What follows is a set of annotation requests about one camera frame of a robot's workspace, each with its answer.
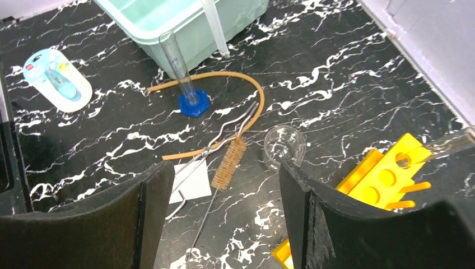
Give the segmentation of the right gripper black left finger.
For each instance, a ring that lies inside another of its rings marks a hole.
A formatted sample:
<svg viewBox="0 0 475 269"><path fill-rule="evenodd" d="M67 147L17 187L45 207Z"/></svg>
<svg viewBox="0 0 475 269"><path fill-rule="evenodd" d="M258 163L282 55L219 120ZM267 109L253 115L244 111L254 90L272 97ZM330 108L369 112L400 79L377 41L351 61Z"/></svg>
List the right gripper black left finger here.
<svg viewBox="0 0 475 269"><path fill-rule="evenodd" d="M97 194L1 217L2 268L152 268L175 177L163 161Z"/></svg>

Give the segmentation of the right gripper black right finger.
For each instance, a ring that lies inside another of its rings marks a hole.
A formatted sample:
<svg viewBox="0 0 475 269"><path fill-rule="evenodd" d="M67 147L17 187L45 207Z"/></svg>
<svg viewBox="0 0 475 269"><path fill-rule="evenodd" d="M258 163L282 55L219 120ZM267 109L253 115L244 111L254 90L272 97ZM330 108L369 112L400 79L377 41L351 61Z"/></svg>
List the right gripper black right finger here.
<svg viewBox="0 0 475 269"><path fill-rule="evenodd" d="M398 214L282 162L280 191L295 268L473 268L474 202L444 199Z"/></svg>

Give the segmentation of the brown test tube brush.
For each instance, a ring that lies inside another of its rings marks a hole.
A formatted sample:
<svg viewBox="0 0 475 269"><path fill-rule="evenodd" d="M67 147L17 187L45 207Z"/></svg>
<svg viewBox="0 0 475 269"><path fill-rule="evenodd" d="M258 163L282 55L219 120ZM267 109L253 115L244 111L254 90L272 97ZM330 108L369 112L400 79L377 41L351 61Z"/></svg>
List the brown test tube brush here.
<svg viewBox="0 0 475 269"><path fill-rule="evenodd" d="M185 256L185 262L187 263L188 260L190 259L192 255L192 250L195 247L198 238L203 230L203 226L207 220L208 214L211 210L212 204L214 203L214 200L217 196L217 193L223 192L227 189L227 187L230 184L230 181L240 164L244 153L247 149L247 142L243 138L243 135L237 135L235 139L230 143L229 148L227 149L227 152L225 156L223 157L223 160L216 170L215 176L211 182L211 186L215 188L215 192L212 196L212 199L208 205L208 209L206 213L204 214L203 220L197 230L196 236L192 242L192 245L190 246L189 252Z"/></svg>

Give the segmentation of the large clear glass test tube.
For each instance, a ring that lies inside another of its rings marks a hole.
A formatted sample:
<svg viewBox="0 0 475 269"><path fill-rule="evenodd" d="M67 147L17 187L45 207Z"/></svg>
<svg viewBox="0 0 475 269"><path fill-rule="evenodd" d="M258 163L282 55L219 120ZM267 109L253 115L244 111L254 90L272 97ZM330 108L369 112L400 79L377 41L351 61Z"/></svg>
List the large clear glass test tube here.
<svg viewBox="0 0 475 269"><path fill-rule="evenodd" d="M424 144L424 148L431 152L431 155L424 159L424 161L430 161L438 157L451 155L473 147L474 126L469 126L465 129L447 134L444 137Z"/></svg>

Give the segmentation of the blue round cap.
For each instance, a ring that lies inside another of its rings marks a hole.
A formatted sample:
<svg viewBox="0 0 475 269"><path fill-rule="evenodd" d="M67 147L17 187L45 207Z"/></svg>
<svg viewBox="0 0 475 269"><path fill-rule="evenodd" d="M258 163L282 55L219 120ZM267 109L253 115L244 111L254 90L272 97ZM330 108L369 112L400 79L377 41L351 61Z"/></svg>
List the blue round cap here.
<svg viewBox="0 0 475 269"><path fill-rule="evenodd" d="M173 31L161 34L159 43L182 91L180 112L189 117L200 117L210 107L210 102L207 93L194 86Z"/></svg>

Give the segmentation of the clear plastic funnel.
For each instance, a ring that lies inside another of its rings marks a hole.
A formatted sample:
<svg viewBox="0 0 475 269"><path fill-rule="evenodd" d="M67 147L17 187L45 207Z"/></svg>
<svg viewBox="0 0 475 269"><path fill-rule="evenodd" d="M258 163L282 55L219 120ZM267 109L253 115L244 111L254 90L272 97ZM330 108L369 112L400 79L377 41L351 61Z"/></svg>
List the clear plastic funnel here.
<svg viewBox="0 0 475 269"><path fill-rule="evenodd" d="M201 3L219 53L224 58L229 58L230 52L227 47L226 39L224 36L223 28L220 22L215 2L213 0L201 0Z"/></svg>

